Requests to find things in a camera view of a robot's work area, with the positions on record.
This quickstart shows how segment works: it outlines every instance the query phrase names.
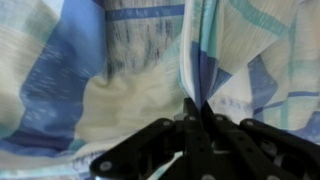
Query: plaid cloth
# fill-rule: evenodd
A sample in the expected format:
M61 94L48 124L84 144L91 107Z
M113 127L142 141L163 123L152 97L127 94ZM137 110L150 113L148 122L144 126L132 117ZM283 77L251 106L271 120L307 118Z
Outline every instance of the plaid cloth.
M320 143L319 12L318 0L0 0L0 178L85 174L185 96Z

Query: fabric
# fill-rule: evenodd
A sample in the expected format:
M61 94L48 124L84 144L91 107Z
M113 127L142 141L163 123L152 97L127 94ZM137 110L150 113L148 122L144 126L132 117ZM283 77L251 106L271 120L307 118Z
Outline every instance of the fabric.
M0 0L0 178L87 176L186 96L319 143L318 17L318 0Z

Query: wrinkled cloth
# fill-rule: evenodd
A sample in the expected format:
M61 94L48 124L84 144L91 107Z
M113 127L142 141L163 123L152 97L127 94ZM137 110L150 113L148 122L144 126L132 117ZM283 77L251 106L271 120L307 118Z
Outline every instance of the wrinkled cloth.
M318 0L0 0L0 177L85 173L187 96L319 143L318 17Z

